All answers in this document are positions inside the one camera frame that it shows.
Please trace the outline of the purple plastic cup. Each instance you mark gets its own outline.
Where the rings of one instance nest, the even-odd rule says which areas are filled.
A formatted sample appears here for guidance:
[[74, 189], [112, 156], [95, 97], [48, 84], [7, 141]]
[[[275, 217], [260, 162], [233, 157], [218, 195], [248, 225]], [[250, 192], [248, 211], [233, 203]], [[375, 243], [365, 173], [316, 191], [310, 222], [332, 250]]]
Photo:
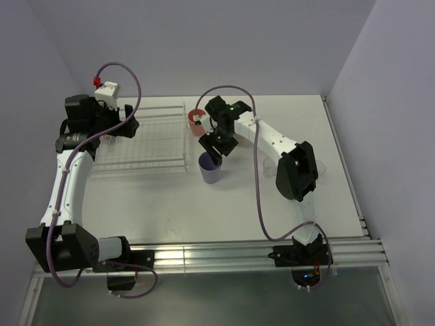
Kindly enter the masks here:
[[214, 184], [219, 181], [222, 161], [215, 164], [211, 156], [203, 152], [198, 158], [198, 165], [205, 183]]

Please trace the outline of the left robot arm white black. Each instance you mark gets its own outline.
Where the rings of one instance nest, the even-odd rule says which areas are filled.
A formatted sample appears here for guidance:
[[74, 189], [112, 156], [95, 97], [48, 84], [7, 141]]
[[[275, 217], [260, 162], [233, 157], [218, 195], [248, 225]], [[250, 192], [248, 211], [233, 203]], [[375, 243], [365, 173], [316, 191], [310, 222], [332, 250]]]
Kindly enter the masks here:
[[139, 127], [137, 107], [125, 105], [125, 120], [119, 108], [107, 100], [85, 94], [65, 99], [67, 117], [55, 142], [56, 178], [46, 212], [39, 226], [29, 228], [25, 241], [44, 272], [83, 270], [101, 261], [117, 271], [130, 268], [133, 258], [123, 236], [96, 238], [82, 225], [86, 182], [94, 164], [100, 138], [133, 138]]

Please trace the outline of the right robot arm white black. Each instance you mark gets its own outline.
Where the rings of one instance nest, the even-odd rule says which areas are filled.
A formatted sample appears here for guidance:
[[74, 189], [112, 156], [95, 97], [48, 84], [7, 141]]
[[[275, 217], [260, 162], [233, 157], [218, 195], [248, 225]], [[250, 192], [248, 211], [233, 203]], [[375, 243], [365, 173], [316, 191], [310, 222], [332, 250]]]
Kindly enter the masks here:
[[228, 156], [239, 144], [239, 135], [261, 149], [277, 167], [275, 185], [278, 192], [295, 205], [298, 229], [290, 236], [299, 242], [294, 257], [303, 265], [310, 264], [318, 254], [314, 243], [321, 239], [315, 226], [313, 192], [318, 171], [313, 147], [304, 141], [298, 143], [287, 138], [254, 115], [253, 109], [243, 101], [229, 105], [217, 96], [206, 105], [201, 117], [205, 134], [199, 143], [215, 164]]

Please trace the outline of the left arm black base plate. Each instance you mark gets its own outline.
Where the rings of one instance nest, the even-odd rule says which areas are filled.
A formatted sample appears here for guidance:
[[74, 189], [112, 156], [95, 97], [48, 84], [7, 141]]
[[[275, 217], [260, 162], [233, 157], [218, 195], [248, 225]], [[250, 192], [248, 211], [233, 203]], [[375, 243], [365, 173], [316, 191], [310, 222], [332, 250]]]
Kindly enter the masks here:
[[92, 268], [93, 272], [138, 272], [139, 269], [137, 266], [146, 266], [148, 268], [154, 268], [154, 258], [155, 251], [154, 250], [138, 250], [131, 251], [129, 258], [117, 258], [113, 259], [114, 262], [122, 263], [122, 264], [130, 264], [134, 265], [134, 267], [125, 267], [118, 266], [113, 264], [103, 264], [98, 263], [95, 267]]

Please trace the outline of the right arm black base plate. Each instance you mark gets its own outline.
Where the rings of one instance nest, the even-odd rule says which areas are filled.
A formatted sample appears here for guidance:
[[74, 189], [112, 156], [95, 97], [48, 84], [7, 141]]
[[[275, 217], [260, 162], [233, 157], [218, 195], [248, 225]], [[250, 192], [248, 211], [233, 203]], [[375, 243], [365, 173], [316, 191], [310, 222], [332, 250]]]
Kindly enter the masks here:
[[333, 263], [326, 244], [278, 245], [273, 247], [268, 258], [274, 261], [276, 267], [328, 266]]

